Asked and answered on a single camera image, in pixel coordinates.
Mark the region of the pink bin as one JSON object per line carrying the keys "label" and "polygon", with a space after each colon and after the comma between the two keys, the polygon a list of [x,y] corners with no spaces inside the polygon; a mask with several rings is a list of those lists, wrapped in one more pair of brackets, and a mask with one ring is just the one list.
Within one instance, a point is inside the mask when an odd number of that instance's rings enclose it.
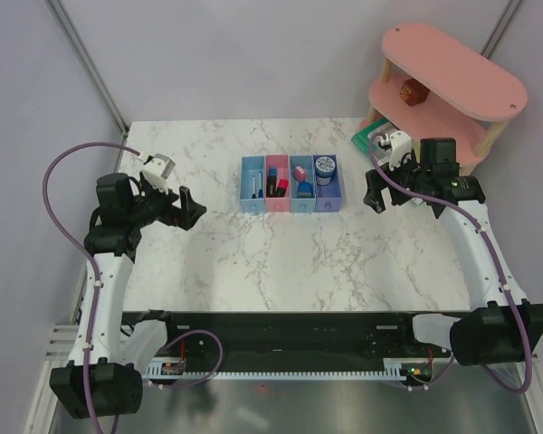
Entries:
{"label": "pink bin", "polygon": [[[266,196],[266,177],[268,169],[271,166],[277,168],[277,184],[280,179],[285,178],[289,180],[289,189],[284,197],[272,197]],[[264,158],[264,198],[267,212],[288,212],[291,209],[291,172],[290,161],[288,155],[267,155]]]}

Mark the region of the blue highlighter marker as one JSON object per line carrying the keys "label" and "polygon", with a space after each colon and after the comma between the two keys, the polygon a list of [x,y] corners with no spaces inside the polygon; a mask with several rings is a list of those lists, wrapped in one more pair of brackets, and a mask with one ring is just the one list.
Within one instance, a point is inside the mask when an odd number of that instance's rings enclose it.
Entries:
{"label": "blue highlighter marker", "polygon": [[276,187],[277,187],[277,168],[271,166],[268,169],[266,177],[266,196],[269,198],[276,196]]}

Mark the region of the purple blue bin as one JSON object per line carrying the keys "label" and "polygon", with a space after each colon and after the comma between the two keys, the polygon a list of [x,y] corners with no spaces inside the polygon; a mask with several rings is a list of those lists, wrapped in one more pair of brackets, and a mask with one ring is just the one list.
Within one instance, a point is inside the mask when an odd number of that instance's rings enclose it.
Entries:
{"label": "purple blue bin", "polygon": [[338,212],[340,210],[341,204],[343,202],[343,193],[342,188],[340,185],[340,179],[339,179],[339,172],[338,172],[338,159],[335,155],[315,155],[313,156],[314,163],[315,159],[318,156],[331,156],[336,160],[337,169],[336,173],[334,174],[334,177],[330,184],[325,186],[320,186],[317,184],[316,181],[316,174],[315,174],[315,185],[316,185],[316,212]]}

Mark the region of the blue cleaning gel jar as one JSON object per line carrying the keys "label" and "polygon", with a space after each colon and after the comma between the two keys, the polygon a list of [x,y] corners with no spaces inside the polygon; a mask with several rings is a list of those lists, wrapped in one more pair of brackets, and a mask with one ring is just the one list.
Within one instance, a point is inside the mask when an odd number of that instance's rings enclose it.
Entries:
{"label": "blue cleaning gel jar", "polygon": [[331,156],[318,156],[315,159],[314,167],[317,184],[320,186],[330,184],[336,173],[336,160]]}

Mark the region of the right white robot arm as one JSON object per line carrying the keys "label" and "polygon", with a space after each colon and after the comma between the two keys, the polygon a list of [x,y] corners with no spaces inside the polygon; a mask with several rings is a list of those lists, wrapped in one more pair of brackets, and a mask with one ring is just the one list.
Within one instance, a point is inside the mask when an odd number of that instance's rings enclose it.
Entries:
{"label": "right white robot arm", "polygon": [[366,173],[364,203],[383,212],[387,189],[394,206],[413,199],[430,206],[457,252],[471,310],[462,317],[414,316],[412,325],[396,333],[398,349],[414,356],[433,344],[451,351],[463,366],[527,361],[543,335],[543,305],[530,303],[513,278],[479,181],[460,173],[455,140],[424,139],[417,157],[405,132],[375,133],[367,148],[380,147],[388,150],[388,160],[380,165],[375,155],[369,157],[374,167]]}

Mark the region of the blue pencil sharpener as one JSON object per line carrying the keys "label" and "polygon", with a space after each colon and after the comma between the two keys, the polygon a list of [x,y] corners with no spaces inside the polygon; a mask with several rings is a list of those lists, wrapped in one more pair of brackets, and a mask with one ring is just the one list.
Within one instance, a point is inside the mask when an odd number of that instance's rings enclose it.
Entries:
{"label": "blue pencil sharpener", "polygon": [[308,199],[314,196],[313,185],[309,182],[300,182],[297,187],[297,197],[300,199]]}

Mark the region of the light blue end bin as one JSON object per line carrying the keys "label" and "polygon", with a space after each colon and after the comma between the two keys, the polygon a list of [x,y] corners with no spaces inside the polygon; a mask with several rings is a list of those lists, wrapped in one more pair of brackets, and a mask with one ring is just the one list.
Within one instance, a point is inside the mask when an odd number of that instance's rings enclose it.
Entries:
{"label": "light blue end bin", "polygon": [[264,213],[266,212],[265,199],[251,199],[251,181],[252,176],[256,176],[258,182],[258,173],[264,172],[263,156],[244,156],[241,162],[240,173],[240,196],[239,204],[245,213]]}

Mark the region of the pink highlighter marker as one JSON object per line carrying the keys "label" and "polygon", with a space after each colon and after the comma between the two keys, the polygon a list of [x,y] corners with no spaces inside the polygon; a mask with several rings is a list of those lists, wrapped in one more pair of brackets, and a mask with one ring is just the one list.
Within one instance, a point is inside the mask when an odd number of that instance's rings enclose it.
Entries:
{"label": "pink highlighter marker", "polygon": [[289,189],[289,180],[282,178],[279,180],[275,189],[275,196],[278,198],[284,197]]}

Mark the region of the black capped pen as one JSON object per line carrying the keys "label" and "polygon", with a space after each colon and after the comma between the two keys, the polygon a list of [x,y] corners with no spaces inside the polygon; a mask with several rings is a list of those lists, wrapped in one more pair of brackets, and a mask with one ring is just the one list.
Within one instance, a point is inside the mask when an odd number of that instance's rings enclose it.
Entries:
{"label": "black capped pen", "polygon": [[252,176],[251,188],[251,199],[257,199],[257,180],[255,175]]}

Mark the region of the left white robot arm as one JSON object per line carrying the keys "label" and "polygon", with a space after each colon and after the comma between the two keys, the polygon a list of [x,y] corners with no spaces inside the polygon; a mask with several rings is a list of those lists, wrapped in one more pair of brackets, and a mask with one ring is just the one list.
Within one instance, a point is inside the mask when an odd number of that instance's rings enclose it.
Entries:
{"label": "left white robot arm", "polygon": [[136,183],[123,173],[104,175],[96,194],[99,205],[81,245],[90,284],[84,311],[66,365],[50,375],[52,391],[76,420],[137,412],[152,359],[179,348],[181,335],[160,319],[143,320],[124,337],[124,298],[142,229],[160,222],[188,231],[206,212],[189,188],[159,190],[146,172]]}

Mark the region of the pink eraser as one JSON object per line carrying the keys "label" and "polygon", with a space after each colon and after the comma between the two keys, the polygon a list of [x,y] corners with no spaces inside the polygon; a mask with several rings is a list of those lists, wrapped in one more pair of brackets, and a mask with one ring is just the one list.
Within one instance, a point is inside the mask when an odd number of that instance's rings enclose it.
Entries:
{"label": "pink eraser", "polygon": [[299,183],[306,182],[308,179],[307,171],[300,165],[294,167],[292,174]]}

